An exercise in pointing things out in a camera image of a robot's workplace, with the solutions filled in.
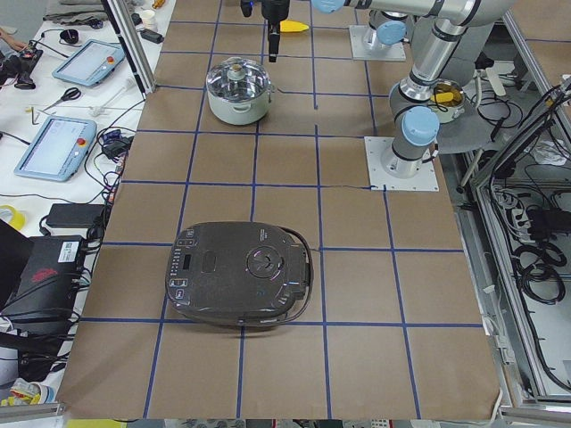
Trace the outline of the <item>glass pot lid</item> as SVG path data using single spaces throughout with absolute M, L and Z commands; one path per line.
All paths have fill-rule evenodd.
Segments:
M 264 67 L 242 57 L 227 58 L 209 70 L 206 86 L 210 95 L 231 103 L 256 99 L 272 88 Z

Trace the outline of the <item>yellow corn cob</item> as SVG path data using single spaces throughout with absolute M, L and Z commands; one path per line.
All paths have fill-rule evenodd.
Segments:
M 284 20 L 280 22 L 280 30 L 285 33 L 302 33 L 310 28 L 306 23 L 293 20 Z

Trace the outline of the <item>pale green cooking pot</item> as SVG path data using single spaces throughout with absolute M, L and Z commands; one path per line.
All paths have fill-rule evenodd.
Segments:
M 269 112 L 273 85 L 262 96 L 241 103 L 231 103 L 210 95 L 208 89 L 207 92 L 211 112 L 218 119 L 230 125 L 244 126 L 262 119 Z

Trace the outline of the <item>small pot with corn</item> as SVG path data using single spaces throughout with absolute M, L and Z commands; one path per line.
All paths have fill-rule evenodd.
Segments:
M 441 124 L 450 123 L 465 112 L 464 91 L 456 82 L 440 79 L 434 86 L 428 107 Z

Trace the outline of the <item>white paper cup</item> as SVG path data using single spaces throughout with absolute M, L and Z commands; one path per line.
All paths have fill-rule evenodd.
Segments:
M 139 13 L 139 16 L 146 29 L 157 29 L 156 13 L 154 10 L 143 10 Z

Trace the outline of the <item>blue teach pendant far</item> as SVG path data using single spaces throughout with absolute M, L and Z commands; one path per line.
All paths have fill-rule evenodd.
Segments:
M 80 86 L 95 86 L 105 80 L 125 59 L 119 44 L 88 40 L 57 67 L 52 76 Z

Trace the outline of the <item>blue teach pendant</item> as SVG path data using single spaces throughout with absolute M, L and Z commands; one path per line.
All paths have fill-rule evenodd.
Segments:
M 95 141 L 91 119 L 50 115 L 14 169 L 20 177 L 64 182 L 79 169 Z
M 57 67 L 52 76 L 80 86 L 95 86 L 105 80 L 125 59 L 119 44 L 88 40 Z

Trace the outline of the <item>white plastic rod tool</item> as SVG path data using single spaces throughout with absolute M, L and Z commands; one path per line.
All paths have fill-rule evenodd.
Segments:
M 121 95 L 123 95 L 125 92 L 127 92 L 131 87 L 133 87 L 136 84 L 136 81 L 133 78 L 128 78 L 123 86 L 114 94 L 112 95 L 108 100 L 106 100 L 105 102 L 103 102 L 100 105 L 97 106 L 90 106 L 89 107 L 89 114 L 92 117 L 97 117 L 99 115 L 101 115 L 104 110 L 113 102 L 115 101 L 117 98 L 119 98 Z

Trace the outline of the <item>black scissors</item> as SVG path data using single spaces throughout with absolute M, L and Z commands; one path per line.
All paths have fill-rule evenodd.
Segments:
M 63 94 L 56 101 L 54 101 L 53 103 L 46 106 L 45 110 L 47 111 L 49 109 L 52 109 L 53 107 L 55 107 L 61 103 L 77 100 L 81 96 L 82 96 L 82 92 L 78 87 L 76 87 L 76 86 L 69 87 L 63 92 Z

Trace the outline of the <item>blue teach pendant near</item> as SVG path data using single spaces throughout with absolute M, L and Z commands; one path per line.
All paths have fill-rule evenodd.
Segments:
M 79 169 L 95 141 L 91 119 L 50 115 L 14 169 L 20 177 L 64 182 Z

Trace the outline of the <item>black power adapter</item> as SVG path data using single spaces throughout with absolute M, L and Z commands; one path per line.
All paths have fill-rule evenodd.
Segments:
M 103 214 L 102 204 L 54 204 L 46 224 L 51 228 L 88 228 Z

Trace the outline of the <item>metal equipment rack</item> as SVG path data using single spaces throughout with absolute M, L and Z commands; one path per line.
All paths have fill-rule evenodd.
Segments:
M 546 93 L 502 75 L 467 89 L 484 146 L 464 190 L 492 277 L 485 320 L 512 399 L 570 402 L 570 83 Z

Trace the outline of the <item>yellow tape roll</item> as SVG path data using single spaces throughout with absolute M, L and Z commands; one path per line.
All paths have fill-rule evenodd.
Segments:
M 11 205 L 0 206 L 0 219 L 17 231 L 21 231 L 26 223 L 24 214 Z

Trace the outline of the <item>black computer box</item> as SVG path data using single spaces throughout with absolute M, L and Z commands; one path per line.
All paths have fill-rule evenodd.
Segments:
M 20 328 L 72 317 L 86 256 L 79 235 L 26 237 L 1 223 L 1 316 Z

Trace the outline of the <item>aluminium frame post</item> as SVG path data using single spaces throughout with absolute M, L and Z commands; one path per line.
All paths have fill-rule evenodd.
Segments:
M 101 3 L 126 55 L 139 91 L 143 95 L 152 93 L 156 88 L 156 80 L 126 3 L 122 0 L 102 0 Z

